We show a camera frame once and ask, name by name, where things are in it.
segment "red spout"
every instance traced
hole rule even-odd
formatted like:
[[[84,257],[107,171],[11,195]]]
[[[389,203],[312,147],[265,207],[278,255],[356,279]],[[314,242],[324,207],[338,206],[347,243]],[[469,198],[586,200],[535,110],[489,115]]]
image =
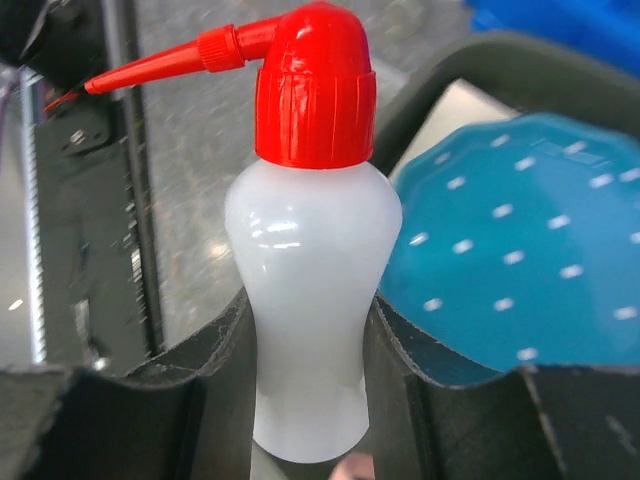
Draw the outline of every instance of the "red spout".
[[[238,29],[225,25],[209,30],[189,43],[98,75],[86,82],[84,88],[98,94],[187,73],[243,67],[245,60],[265,57],[279,20],[280,17],[274,17]]]
[[[373,149],[375,74],[362,24],[315,1],[285,15],[204,32],[196,40],[99,75],[89,93],[265,59],[256,85],[256,152],[296,168],[342,168]]]

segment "red nozzle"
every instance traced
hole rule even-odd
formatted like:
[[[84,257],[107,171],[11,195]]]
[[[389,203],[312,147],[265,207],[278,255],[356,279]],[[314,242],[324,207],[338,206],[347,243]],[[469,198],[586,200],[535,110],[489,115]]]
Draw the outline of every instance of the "red nozzle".
[[[376,80],[358,18],[324,1],[280,17],[202,33],[185,45],[99,75],[89,93],[264,58],[256,85],[256,152],[295,168],[343,168],[373,149]]]
[[[233,25],[201,33],[192,42],[141,58],[98,75],[84,84],[91,94],[207,70],[221,72],[244,66],[245,60],[264,58],[280,17],[239,27]]]

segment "squeeze bottle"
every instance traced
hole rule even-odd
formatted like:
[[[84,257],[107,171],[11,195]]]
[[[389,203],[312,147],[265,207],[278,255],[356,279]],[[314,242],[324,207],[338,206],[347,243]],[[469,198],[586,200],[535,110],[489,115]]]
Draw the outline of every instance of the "squeeze bottle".
[[[89,93],[264,59],[260,157],[231,185],[225,227],[255,316],[255,441],[298,463],[338,457],[368,428],[365,319],[402,223],[367,162],[376,102],[367,38],[348,10],[313,2],[200,34],[89,80]]]

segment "blue object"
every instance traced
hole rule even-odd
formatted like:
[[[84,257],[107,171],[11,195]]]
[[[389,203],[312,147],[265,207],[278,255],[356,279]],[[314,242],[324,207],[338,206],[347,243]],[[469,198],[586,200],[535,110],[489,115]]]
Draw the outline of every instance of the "blue object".
[[[381,283],[453,350],[507,370],[640,364],[640,149],[549,114],[464,127],[396,184]]]
[[[640,0],[466,0],[476,31],[519,30],[640,76]]]

